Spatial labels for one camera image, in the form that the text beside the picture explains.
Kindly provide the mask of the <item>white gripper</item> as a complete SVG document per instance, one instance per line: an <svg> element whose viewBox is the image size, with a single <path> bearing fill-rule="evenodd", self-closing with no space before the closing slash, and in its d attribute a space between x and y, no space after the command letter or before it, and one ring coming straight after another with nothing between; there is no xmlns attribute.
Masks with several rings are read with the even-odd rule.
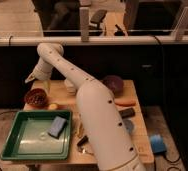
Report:
<svg viewBox="0 0 188 171"><path fill-rule="evenodd" d="M52 67L46 64L37 64L33 70L33 74L30 74L26 79L25 83L34 81L35 79L42 80L44 90L47 94L50 93L50 78L52 74Z"/></svg>

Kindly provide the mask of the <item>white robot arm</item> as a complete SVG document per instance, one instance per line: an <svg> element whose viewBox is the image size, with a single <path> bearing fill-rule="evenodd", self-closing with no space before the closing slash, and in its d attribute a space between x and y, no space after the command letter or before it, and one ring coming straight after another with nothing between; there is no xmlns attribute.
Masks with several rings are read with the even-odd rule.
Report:
<svg viewBox="0 0 188 171"><path fill-rule="evenodd" d="M56 68L77 89L76 105L81 115L100 171L146 171L127 132L111 91L99 80L67 61L60 44L40 43L39 61L26 83L49 80Z"/></svg>

